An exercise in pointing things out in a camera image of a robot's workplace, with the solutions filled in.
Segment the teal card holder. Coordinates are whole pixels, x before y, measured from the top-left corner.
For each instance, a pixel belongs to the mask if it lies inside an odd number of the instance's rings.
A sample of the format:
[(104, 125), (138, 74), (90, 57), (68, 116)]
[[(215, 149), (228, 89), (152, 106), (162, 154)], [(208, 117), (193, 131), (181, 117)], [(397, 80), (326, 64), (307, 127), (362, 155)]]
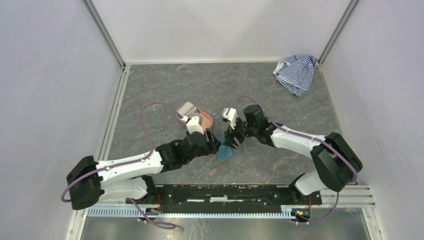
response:
[(221, 143), (221, 145), (220, 145), (217, 153), (215, 154), (216, 160), (218, 162), (224, 162), (224, 161), (227, 161), (227, 160), (233, 158), (235, 156), (233, 149), (229, 146), (224, 145), (224, 142), (226, 140), (225, 137), (219, 136), (217, 138), (217, 140)]

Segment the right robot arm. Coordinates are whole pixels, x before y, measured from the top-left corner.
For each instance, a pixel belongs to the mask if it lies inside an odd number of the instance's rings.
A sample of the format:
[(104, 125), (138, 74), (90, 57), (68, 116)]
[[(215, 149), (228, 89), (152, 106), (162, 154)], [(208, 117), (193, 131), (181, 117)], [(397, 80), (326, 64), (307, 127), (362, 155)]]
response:
[(340, 192), (357, 181), (363, 164), (339, 133), (313, 135), (290, 129), (268, 119), (257, 104), (247, 106), (243, 114), (245, 120), (238, 117), (234, 108), (223, 110), (223, 121), (229, 123), (224, 145), (235, 149), (245, 138), (256, 138), (263, 145), (290, 150), (312, 160), (315, 169), (290, 184), (288, 196), (293, 203), (302, 204), (310, 194), (325, 189)]

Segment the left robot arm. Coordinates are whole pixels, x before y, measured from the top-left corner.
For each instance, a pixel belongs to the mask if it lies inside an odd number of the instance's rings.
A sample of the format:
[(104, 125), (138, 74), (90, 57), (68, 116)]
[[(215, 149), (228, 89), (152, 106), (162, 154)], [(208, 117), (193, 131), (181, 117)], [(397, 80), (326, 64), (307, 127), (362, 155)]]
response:
[(216, 154), (220, 146), (212, 130), (207, 129), (131, 157), (96, 161), (92, 155), (85, 156), (66, 176), (61, 200), (70, 203), (73, 210), (119, 198), (151, 204), (157, 198), (151, 175), (178, 170), (197, 157)]

